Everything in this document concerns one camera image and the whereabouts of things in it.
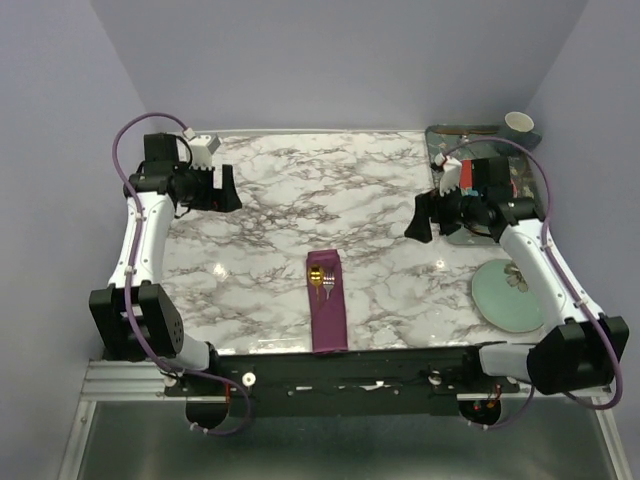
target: green plate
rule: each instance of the green plate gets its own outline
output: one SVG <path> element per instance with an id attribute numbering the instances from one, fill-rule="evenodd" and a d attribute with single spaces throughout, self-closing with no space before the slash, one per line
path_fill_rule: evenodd
<path id="1" fill-rule="evenodd" d="M 471 296 L 482 316 L 502 330 L 527 333 L 542 326 L 538 300 L 511 260 L 491 260 L 478 268 Z"/>

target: white wall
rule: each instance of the white wall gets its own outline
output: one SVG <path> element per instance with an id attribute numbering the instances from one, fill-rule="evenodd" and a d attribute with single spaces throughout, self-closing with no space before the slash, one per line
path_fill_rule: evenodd
<path id="1" fill-rule="evenodd" d="M 48 480 L 124 231 L 110 140 L 144 108 L 86 0 L 1 2 L 0 64 L 0 476 Z"/>
<path id="2" fill-rule="evenodd" d="M 631 338 L 615 410 L 640 477 L 640 2 L 591 0 L 529 105 L 555 195 L 554 236 L 581 282 Z"/>
<path id="3" fill-rule="evenodd" d="M 586 0 L 92 0 L 150 110 L 423 128 L 524 108 Z"/>

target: marble table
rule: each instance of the marble table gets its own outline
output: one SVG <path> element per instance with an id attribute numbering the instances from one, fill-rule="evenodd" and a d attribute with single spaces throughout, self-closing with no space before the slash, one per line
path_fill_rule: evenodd
<path id="1" fill-rule="evenodd" d="M 470 294 L 497 246 L 403 237 L 433 185 L 419 132 L 222 137 L 244 208 L 172 224 L 168 294 L 185 330 L 222 353 L 311 351 L 305 258 L 337 248 L 352 350 L 537 341 L 482 318 Z"/>

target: maroon cloth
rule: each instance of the maroon cloth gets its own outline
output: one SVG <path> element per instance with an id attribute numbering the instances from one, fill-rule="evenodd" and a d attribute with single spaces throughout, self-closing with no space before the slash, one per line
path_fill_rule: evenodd
<path id="1" fill-rule="evenodd" d="M 312 265 L 320 265 L 325 272 L 333 271 L 335 276 L 335 285 L 328 299 L 324 287 L 318 287 L 320 302 L 318 302 L 316 287 L 309 282 L 309 267 Z M 342 288 L 342 265 L 337 250 L 309 252 L 307 255 L 307 291 L 311 307 L 313 353 L 348 350 L 347 310 L 344 305 L 344 289 Z"/>

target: teal mug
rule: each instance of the teal mug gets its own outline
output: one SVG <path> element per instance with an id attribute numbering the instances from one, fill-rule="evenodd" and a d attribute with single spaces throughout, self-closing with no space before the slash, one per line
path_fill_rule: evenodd
<path id="1" fill-rule="evenodd" d="M 529 151 L 533 151 L 542 141 L 542 135 L 534 130 L 532 118 L 522 112 L 509 112 L 504 117 L 504 123 L 498 129 L 496 137 L 511 140 Z M 496 151 L 505 156 L 517 155 L 520 151 L 506 143 L 498 143 Z"/>

